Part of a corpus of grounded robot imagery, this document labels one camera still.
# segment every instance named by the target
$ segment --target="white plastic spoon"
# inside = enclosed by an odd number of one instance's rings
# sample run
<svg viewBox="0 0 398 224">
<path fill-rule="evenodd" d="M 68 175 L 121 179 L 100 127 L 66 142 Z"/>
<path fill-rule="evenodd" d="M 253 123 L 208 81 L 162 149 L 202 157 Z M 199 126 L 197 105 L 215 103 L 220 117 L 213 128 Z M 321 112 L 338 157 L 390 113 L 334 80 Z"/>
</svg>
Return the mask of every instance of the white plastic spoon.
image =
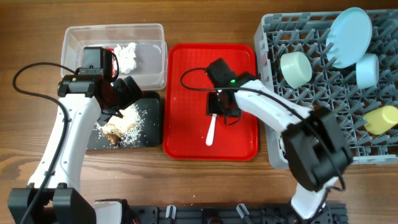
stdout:
<svg viewBox="0 0 398 224">
<path fill-rule="evenodd" d="M 216 118 L 217 118 L 217 114 L 213 114 L 213 116 L 211 117 L 210 127 L 209 127 L 209 131 L 207 132 L 207 137 L 206 137 L 206 145 L 207 146 L 211 146 L 213 144 L 214 130 L 216 128 Z"/>
</svg>

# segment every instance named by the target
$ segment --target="red tray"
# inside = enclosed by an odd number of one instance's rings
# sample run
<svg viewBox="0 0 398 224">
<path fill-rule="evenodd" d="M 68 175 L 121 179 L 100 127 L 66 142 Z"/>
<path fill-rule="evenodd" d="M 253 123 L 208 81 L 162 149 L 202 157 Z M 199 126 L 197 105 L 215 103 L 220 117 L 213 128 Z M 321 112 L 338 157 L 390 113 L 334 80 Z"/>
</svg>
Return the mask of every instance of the red tray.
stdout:
<svg viewBox="0 0 398 224">
<path fill-rule="evenodd" d="M 183 72 L 207 67 L 218 58 L 223 58 L 237 74 L 256 73 L 254 52 L 247 45 L 177 44 L 170 51 L 163 150 L 171 158 L 246 161 L 257 154 L 257 118 L 245 112 L 232 126 L 225 125 L 224 117 L 218 116 L 213 145 L 207 146 L 205 141 L 211 121 L 211 116 L 206 115 L 208 92 L 188 90 L 180 84 Z M 184 82 L 197 88 L 213 87 L 203 71 L 189 73 Z"/>
</svg>

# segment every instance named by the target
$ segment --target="black cutting board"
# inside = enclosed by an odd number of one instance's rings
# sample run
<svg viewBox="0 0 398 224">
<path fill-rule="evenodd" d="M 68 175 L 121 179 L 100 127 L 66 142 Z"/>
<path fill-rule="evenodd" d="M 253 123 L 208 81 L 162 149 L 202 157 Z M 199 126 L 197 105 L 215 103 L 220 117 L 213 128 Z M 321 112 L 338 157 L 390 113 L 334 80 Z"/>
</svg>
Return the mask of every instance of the black cutting board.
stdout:
<svg viewBox="0 0 398 224">
<path fill-rule="evenodd" d="M 130 149 L 135 147 L 156 147 L 162 143 L 162 110 L 158 98 L 142 98 L 136 101 L 140 119 L 142 120 L 141 131 L 137 135 L 137 139 L 128 144 L 120 143 L 119 146 L 113 146 L 102 133 L 97 129 L 96 125 L 91 132 L 88 141 L 87 150 L 104 150 L 104 149 Z"/>
</svg>

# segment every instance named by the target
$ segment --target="clear plastic container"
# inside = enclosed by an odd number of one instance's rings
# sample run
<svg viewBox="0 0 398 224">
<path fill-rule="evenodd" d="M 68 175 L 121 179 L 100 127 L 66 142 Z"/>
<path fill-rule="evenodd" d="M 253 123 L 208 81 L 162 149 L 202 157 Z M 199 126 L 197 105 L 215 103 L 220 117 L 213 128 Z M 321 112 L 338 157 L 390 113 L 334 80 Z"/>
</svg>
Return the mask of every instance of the clear plastic container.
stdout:
<svg viewBox="0 0 398 224">
<path fill-rule="evenodd" d="M 161 90 L 166 86 L 167 46 L 161 24 L 118 24 L 69 27 L 62 46 L 61 64 L 75 70 L 82 65 L 83 49 L 88 46 L 115 48 L 137 44 L 137 68 L 119 78 L 132 76 L 143 90 Z M 70 72 L 61 69 L 61 76 Z"/>
</svg>

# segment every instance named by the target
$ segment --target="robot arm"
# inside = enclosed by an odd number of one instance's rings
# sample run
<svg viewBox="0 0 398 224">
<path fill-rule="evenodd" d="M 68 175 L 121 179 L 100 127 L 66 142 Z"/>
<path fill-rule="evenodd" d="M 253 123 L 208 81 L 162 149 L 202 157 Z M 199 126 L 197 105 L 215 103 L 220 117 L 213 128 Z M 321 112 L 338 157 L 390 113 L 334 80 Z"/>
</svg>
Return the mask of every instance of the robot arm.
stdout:
<svg viewBox="0 0 398 224">
<path fill-rule="evenodd" d="M 68 131 L 65 137 L 65 144 L 54 168 L 54 175 L 50 177 L 45 188 L 55 189 L 59 183 L 65 183 L 68 187 L 80 191 L 80 173 L 83 165 L 83 158 L 86 152 L 88 139 L 93 130 L 96 120 L 101 114 L 101 107 L 95 97 L 86 97 L 84 94 L 67 94 L 60 98 L 60 102 L 69 112 L 70 120 L 67 121 Z M 57 118 L 52 130 L 49 143 L 47 144 L 43 158 L 36 168 L 36 171 L 29 179 L 29 184 L 39 188 L 44 180 L 44 173 L 49 169 L 51 160 L 54 157 L 55 149 L 59 142 L 63 114 L 58 108 Z"/>
<path fill-rule="evenodd" d="M 211 63 L 206 74 L 215 90 L 222 89 L 218 93 L 222 111 L 239 108 L 282 135 L 289 153 L 290 171 L 298 181 L 290 204 L 301 220 L 313 218 L 324 206 L 328 187 L 338 180 L 336 169 L 342 174 L 353 158 L 335 115 L 328 110 L 311 111 L 292 103 L 247 72 L 236 76 L 222 59 Z M 315 140 L 314 131 L 320 139 Z M 323 148 L 319 141 L 328 148 Z"/>
</svg>

